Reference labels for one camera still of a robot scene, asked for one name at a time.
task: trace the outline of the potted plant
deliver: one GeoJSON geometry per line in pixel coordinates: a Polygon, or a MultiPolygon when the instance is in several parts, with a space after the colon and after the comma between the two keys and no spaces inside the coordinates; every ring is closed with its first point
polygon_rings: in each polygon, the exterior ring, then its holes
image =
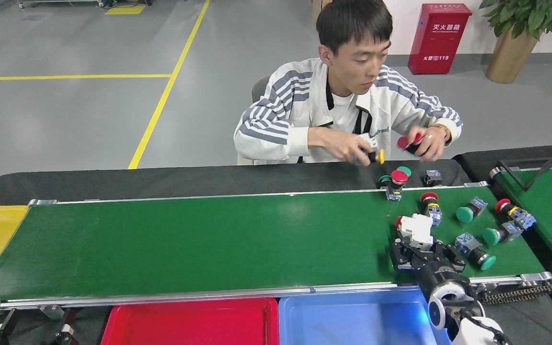
{"type": "Polygon", "coordinates": [[[489,28],[498,37],[486,76],[497,83],[512,83],[540,40],[552,33],[552,0],[483,0],[492,7],[489,28]]]}

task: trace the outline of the blue tray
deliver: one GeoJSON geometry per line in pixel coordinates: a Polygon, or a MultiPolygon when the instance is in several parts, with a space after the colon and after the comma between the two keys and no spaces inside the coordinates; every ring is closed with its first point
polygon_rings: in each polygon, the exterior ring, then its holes
{"type": "Polygon", "coordinates": [[[283,297],[281,345],[449,345],[429,322],[418,288],[283,297]]]}

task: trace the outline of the black hair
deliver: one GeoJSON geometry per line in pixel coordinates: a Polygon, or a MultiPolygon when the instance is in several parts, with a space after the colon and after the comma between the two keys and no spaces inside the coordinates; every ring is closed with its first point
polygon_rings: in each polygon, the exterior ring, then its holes
{"type": "Polygon", "coordinates": [[[389,41],[393,21],[382,0],[333,0],[316,18],[316,31],[321,44],[333,54],[350,41],[359,44],[365,35],[374,41],[389,41]]]}

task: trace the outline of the green leaves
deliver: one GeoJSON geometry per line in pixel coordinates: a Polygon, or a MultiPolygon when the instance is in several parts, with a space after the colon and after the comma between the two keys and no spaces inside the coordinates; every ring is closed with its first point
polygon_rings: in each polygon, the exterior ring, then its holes
{"type": "Polygon", "coordinates": [[[525,22],[517,22],[512,28],[512,38],[515,39],[525,31],[525,22]]]}
{"type": "Polygon", "coordinates": [[[482,0],[480,9],[495,6],[489,13],[489,28],[496,37],[513,28],[512,37],[522,33],[540,39],[541,33],[552,33],[552,0],[482,0]]]}
{"type": "Polygon", "coordinates": [[[479,8],[479,9],[486,9],[486,8],[489,7],[489,6],[495,5],[495,2],[497,2],[497,0],[483,0],[483,1],[480,3],[480,7],[478,7],[478,8],[479,8]]]}
{"type": "Polygon", "coordinates": [[[529,14],[528,26],[530,30],[538,29],[542,21],[544,20],[544,11],[542,9],[534,9],[529,14]]]}

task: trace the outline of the man's hand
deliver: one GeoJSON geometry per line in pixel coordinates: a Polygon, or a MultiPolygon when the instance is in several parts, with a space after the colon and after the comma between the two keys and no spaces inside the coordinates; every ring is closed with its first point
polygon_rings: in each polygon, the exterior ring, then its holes
{"type": "Polygon", "coordinates": [[[412,126],[408,132],[408,142],[413,142],[417,134],[421,134],[423,139],[414,154],[421,156],[421,161],[436,161],[442,157],[444,145],[449,140],[450,133],[438,127],[412,126]]]}
{"type": "Polygon", "coordinates": [[[308,147],[322,147],[336,159],[355,162],[355,157],[364,166],[370,165],[370,159],[364,153],[373,152],[372,146],[359,135],[345,133],[326,127],[310,127],[308,129],[308,147]]]}

